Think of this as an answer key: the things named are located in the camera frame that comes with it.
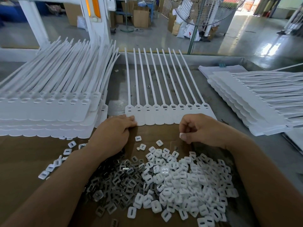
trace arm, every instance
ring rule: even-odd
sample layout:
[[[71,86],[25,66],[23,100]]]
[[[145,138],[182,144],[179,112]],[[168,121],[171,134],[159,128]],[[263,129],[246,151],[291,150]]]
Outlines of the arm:
[[[245,134],[203,115],[185,115],[181,139],[229,150],[261,226],[297,226],[303,223],[303,196],[276,165]]]
[[[117,116],[99,125],[89,143],[73,151],[2,227],[67,226],[83,188],[99,164],[121,151],[137,125],[134,117]]]

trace pile of small white plastic pieces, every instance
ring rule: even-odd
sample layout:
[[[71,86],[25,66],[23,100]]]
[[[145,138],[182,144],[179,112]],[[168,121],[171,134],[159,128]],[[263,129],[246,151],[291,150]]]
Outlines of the pile of small white plastic pieces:
[[[68,144],[69,149],[65,149],[63,152],[63,155],[66,155],[66,156],[62,157],[62,155],[60,155],[58,159],[54,160],[53,163],[49,164],[48,167],[44,171],[41,172],[41,174],[38,176],[38,178],[40,178],[42,180],[44,180],[44,179],[47,180],[49,178],[49,174],[51,172],[53,172],[56,167],[61,166],[63,161],[67,160],[68,155],[70,155],[72,152],[72,148],[76,145],[77,144],[75,141],[71,141]],[[86,143],[80,144],[79,149],[81,149],[84,146],[86,146]]]
[[[227,221],[227,197],[236,198],[239,195],[232,183],[231,169],[223,160],[217,163],[204,154],[197,156],[190,151],[189,157],[177,161],[179,153],[176,151],[170,154],[166,148],[162,150],[153,146],[149,151],[141,176],[148,186],[157,184],[157,190],[161,192],[159,200],[154,199],[154,191],[150,189],[145,196],[137,193],[133,207],[128,209],[128,218],[135,218],[136,210],[143,205],[154,213],[162,212],[165,222],[175,211],[179,212],[182,220],[188,218],[187,212],[195,218],[200,214],[202,218],[197,219],[199,227],[215,226],[215,221]]]

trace gray floor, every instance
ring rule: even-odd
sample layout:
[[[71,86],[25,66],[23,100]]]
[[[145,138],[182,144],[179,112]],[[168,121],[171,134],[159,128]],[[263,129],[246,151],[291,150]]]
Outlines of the gray floor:
[[[46,30],[51,41],[58,36],[74,38],[75,41],[89,39],[88,33],[83,29],[70,26],[66,16],[43,17]],[[180,49],[186,53],[189,39],[173,36],[167,30],[168,20],[160,15],[152,26],[143,32],[124,33],[118,26],[112,39],[117,46],[124,50],[144,47],[152,50]],[[225,37],[216,37],[211,42],[196,42],[194,53],[211,55],[244,56],[265,69],[274,69],[303,62],[301,48],[303,40],[298,37],[276,34],[285,25],[284,20],[267,19],[263,17],[237,15],[227,31]],[[5,23],[0,28],[0,46],[38,48],[38,43],[28,23]]]

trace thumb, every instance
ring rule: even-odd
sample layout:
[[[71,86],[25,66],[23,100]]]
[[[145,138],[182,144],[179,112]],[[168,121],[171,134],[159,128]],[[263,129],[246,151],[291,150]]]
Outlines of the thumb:
[[[187,142],[187,144],[199,142],[199,134],[197,132],[180,133],[180,139]]]

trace orange reflector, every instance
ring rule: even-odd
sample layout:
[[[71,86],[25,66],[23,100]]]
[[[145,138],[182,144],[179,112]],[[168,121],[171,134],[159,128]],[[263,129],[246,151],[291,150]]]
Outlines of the orange reflector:
[[[89,16],[91,16],[91,9],[89,8],[89,1],[88,0],[85,0],[85,1],[86,1],[87,11],[89,12]]]
[[[98,0],[93,0],[93,7],[96,17],[101,18]]]

